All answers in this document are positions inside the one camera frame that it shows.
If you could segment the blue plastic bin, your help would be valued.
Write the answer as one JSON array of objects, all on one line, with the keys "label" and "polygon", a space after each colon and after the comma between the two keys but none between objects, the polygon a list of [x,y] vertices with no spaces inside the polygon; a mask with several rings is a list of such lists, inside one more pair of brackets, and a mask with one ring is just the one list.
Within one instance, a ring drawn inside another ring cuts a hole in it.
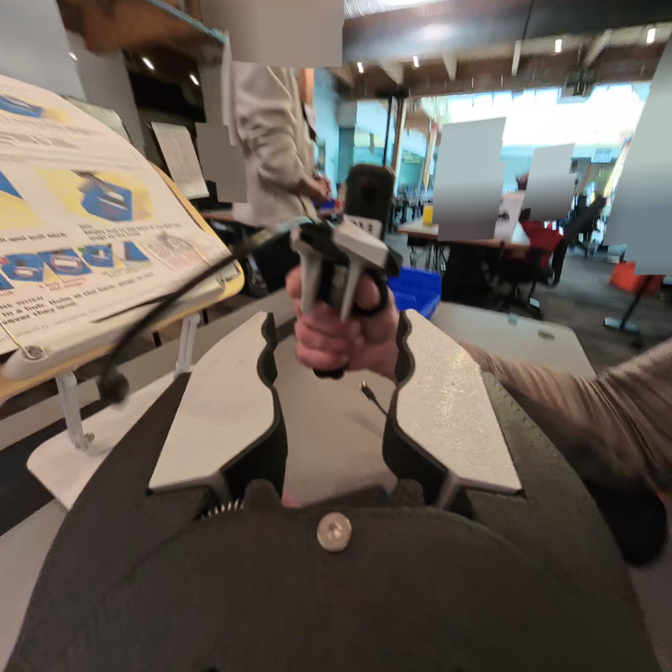
[{"label": "blue plastic bin", "polygon": [[402,267],[387,280],[397,310],[415,310],[431,320],[441,302],[441,275],[425,269]]}]

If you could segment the orange plastic bin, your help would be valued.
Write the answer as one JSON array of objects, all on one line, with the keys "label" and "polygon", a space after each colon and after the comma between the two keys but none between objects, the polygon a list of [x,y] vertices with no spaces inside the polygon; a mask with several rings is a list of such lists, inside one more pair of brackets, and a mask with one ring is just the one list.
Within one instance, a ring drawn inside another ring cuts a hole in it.
[{"label": "orange plastic bin", "polygon": [[619,261],[611,272],[609,285],[632,295],[642,292],[643,296],[654,296],[659,293],[664,275],[639,275],[634,271],[634,262]]}]

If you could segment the person's right hand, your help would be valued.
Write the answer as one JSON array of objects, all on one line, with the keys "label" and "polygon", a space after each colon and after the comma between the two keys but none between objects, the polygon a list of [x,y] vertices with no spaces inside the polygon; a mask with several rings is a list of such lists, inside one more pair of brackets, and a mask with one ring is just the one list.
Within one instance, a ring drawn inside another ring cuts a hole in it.
[{"label": "person's right hand", "polygon": [[367,370],[396,382],[399,311],[391,290],[382,312],[369,318],[351,316],[347,321],[342,321],[339,312],[323,302],[315,303],[308,314],[302,312],[299,266],[286,276],[286,291],[296,315],[299,363],[322,372]]}]

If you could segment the printed instruction sheet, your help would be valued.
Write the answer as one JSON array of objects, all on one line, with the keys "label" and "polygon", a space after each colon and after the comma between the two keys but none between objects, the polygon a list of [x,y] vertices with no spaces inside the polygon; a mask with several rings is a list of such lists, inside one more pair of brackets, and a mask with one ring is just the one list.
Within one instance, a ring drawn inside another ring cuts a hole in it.
[{"label": "printed instruction sheet", "polygon": [[1,355],[132,309],[226,255],[129,141],[1,76]]}]

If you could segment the person's right forearm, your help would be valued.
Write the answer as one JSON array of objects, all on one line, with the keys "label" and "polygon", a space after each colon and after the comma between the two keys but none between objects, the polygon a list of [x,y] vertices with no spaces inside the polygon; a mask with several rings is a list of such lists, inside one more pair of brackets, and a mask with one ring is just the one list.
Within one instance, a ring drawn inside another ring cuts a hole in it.
[{"label": "person's right forearm", "polygon": [[671,340],[593,377],[500,357],[460,342],[580,475],[671,491]]}]

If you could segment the red office chair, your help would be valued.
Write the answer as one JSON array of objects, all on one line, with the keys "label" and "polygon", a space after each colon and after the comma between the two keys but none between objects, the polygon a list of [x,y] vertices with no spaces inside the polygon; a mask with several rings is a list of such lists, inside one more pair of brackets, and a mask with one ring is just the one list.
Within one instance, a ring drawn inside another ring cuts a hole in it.
[{"label": "red office chair", "polygon": [[538,221],[524,221],[520,227],[529,243],[525,249],[501,253],[494,273],[496,303],[501,310],[519,310],[540,321],[544,314],[534,293],[541,285],[555,288],[560,283],[568,242]]}]

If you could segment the white stand base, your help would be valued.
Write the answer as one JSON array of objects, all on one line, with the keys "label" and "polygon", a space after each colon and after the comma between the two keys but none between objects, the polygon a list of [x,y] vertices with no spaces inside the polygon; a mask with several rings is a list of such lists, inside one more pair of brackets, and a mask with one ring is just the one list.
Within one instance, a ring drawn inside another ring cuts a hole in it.
[{"label": "white stand base", "polygon": [[66,428],[38,446],[28,458],[27,467],[67,511],[72,509],[107,455],[167,390],[177,374],[190,372],[196,331],[204,314],[182,320],[175,370],[130,393],[121,405],[106,407],[82,419],[74,373],[56,377]]}]

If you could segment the wooden work table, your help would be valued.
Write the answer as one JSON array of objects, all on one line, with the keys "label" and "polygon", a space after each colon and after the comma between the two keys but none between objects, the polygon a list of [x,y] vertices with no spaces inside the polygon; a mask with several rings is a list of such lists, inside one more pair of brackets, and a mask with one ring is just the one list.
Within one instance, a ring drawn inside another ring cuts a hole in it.
[{"label": "wooden work table", "polygon": [[397,229],[408,244],[425,243],[427,263],[441,273],[441,299],[467,307],[488,308],[494,302],[492,279],[509,254],[525,257],[532,246],[516,220],[497,220],[488,238],[477,238],[466,229],[450,232],[446,226],[426,225],[422,219]]}]

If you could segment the white easel board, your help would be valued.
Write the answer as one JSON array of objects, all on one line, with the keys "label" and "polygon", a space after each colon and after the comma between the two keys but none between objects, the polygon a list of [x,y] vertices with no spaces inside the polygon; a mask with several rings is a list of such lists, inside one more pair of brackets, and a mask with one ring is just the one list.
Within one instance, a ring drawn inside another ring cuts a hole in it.
[{"label": "white easel board", "polygon": [[172,182],[188,200],[210,196],[189,130],[178,124],[153,121],[150,128]]}]

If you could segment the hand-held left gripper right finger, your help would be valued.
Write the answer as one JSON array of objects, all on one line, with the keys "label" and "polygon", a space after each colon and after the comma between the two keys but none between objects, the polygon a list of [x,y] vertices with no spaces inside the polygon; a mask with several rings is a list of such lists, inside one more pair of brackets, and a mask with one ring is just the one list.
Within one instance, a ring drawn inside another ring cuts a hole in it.
[{"label": "hand-held left gripper right finger", "polygon": [[382,441],[386,466],[449,509],[464,489],[516,496],[522,483],[479,366],[415,310],[401,312],[396,388]]}]

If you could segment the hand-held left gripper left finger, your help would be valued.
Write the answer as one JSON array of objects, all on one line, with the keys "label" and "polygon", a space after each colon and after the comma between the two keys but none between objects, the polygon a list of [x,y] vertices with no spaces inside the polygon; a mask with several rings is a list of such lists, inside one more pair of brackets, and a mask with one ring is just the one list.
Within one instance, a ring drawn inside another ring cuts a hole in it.
[{"label": "hand-held left gripper left finger", "polygon": [[148,487],[204,486],[220,503],[248,484],[272,483],[281,497],[288,441],[278,392],[273,313],[260,311],[194,366]]}]

